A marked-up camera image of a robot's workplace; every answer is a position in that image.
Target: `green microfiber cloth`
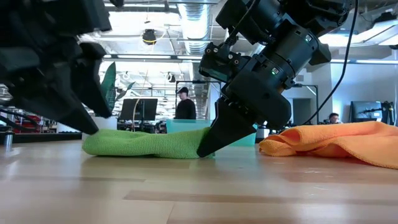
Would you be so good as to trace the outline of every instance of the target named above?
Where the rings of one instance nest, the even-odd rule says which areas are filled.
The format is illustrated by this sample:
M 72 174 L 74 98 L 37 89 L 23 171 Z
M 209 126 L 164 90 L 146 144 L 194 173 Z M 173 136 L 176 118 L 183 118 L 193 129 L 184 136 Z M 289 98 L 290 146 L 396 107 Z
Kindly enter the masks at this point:
M 197 149 L 209 129 L 172 134 L 102 129 L 87 137 L 83 150 L 94 156 L 153 155 L 170 159 L 198 159 Z

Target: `table surface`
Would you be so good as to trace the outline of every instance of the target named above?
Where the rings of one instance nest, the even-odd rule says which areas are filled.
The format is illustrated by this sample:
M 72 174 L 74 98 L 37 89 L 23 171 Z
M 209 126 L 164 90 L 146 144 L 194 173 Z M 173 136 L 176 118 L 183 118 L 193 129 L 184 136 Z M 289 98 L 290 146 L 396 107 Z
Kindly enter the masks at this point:
M 398 171 L 354 160 L 92 157 L 80 141 L 0 152 L 0 224 L 398 223 Z

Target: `teal bin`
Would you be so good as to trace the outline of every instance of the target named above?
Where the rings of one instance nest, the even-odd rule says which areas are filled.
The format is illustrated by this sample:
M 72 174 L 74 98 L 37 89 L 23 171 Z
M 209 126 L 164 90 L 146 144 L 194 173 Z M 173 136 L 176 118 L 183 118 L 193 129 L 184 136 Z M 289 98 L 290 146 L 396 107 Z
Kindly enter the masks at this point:
M 168 119 L 166 121 L 167 133 L 177 133 L 181 131 L 193 131 L 211 126 L 211 120 L 197 119 L 197 120 L 187 120 L 187 119 Z M 256 134 L 251 134 L 242 138 L 230 146 L 254 146 L 256 143 Z

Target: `man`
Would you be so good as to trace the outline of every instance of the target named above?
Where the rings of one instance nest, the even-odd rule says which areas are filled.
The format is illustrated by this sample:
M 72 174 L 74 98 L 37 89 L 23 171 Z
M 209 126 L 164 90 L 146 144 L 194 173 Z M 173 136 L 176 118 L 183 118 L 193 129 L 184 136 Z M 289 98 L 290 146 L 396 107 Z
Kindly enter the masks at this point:
M 341 124 L 339 121 L 338 113 L 331 113 L 329 115 L 329 123 L 330 124 Z
M 188 88 L 182 87 L 177 93 L 181 102 L 178 103 L 175 110 L 175 119 L 196 119 L 196 106 L 191 99 L 188 99 Z

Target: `orange towel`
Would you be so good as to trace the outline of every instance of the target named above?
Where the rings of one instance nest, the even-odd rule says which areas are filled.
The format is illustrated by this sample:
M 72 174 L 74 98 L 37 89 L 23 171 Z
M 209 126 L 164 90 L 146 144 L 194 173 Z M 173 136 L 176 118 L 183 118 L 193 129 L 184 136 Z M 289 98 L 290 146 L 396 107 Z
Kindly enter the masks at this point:
M 269 156 L 356 157 L 398 169 L 398 128 L 381 122 L 299 126 L 260 142 Z

